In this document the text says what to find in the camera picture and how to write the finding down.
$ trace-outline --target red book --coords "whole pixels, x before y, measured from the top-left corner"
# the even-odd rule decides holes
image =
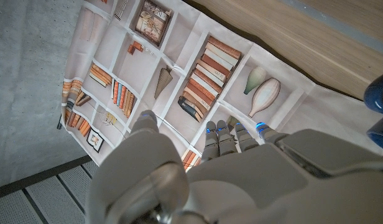
[[[200,90],[204,95],[206,95],[210,100],[215,100],[215,96],[210,93],[206,88],[204,88],[202,85],[200,85],[196,80],[190,78],[189,79],[190,84],[195,86],[198,90]]]
[[[212,79],[210,79],[209,77],[207,77],[204,73],[202,73],[201,71],[199,71],[199,69],[194,69],[194,74],[196,74],[196,76],[198,76],[200,79],[202,79],[204,82],[206,82],[207,84],[209,84],[210,87],[212,87],[215,91],[217,91],[219,94],[222,92],[222,88],[216,84],[214,81],[212,81]]]
[[[201,57],[201,60],[205,63],[207,63],[209,66],[213,67],[214,69],[216,69],[218,72],[222,73],[223,75],[226,76],[226,78],[229,77],[230,75],[230,71],[225,69],[222,65],[218,64],[217,62],[215,62],[212,58],[210,58],[209,56],[207,56],[206,54],[203,54],[203,56]]]
[[[118,82],[114,81],[114,97],[113,97],[114,104],[117,104],[117,97],[118,97]]]
[[[124,97],[125,97],[125,90],[127,88],[123,85],[122,88],[121,88],[121,96],[120,96],[120,99],[119,99],[119,107],[122,108],[124,106]]]
[[[212,101],[211,99],[209,99],[204,93],[202,93],[200,90],[198,90],[195,86],[193,86],[190,82],[187,83],[186,85],[187,88],[189,88],[191,91],[193,91],[194,93],[197,94],[197,96],[199,96],[202,100],[204,100],[206,103],[208,103],[209,105],[212,104]]]

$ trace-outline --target framed picture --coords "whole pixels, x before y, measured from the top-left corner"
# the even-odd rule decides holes
[[[136,24],[136,31],[143,34],[157,46],[164,36],[170,13],[164,11],[150,0],[145,0]]]
[[[93,147],[93,149],[99,153],[100,148],[103,145],[103,138],[93,129],[91,129],[86,141],[90,146]]]

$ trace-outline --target stack of books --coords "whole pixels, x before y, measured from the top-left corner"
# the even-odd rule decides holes
[[[67,125],[71,128],[76,128],[85,137],[91,129],[91,125],[81,115],[72,112]]]
[[[221,94],[240,58],[240,51],[210,36],[203,56],[197,59],[197,65],[179,97],[180,107],[200,122]]]
[[[63,82],[62,96],[68,97],[70,93],[78,95],[81,91],[82,82],[79,80],[73,80],[71,82]]]
[[[71,117],[73,113],[74,100],[68,99],[66,105],[66,113],[65,113],[65,124],[67,124],[68,119]]]
[[[183,167],[185,171],[188,171],[194,166],[197,166],[201,162],[201,157],[197,156],[193,151],[186,150],[186,152],[182,156]]]
[[[117,81],[114,81],[112,89],[113,103],[120,107],[124,115],[129,118],[134,108],[135,95]]]
[[[113,79],[109,74],[107,74],[105,71],[103,71],[103,69],[99,68],[95,64],[93,64],[90,69],[90,77],[104,87],[111,85]]]
[[[80,91],[80,93],[78,94],[78,96],[75,100],[75,105],[76,106],[82,106],[82,105],[84,105],[84,103],[88,102],[90,99],[91,99],[90,96],[85,94],[83,91]]]

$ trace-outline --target blue led light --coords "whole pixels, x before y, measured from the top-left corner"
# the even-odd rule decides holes
[[[263,123],[263,122],[259,122],[259,123],[256,124],[255,128],[258,128],[259,126],[262,126],[262,125],[266,125],[266,124]]]

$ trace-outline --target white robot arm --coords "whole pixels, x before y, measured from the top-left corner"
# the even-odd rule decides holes
[[[187,174],[171,140],[144,111],[102,163],[89,223],[383,223],[383,158],[313,130],[282,134],[206,125],[202,163]]]

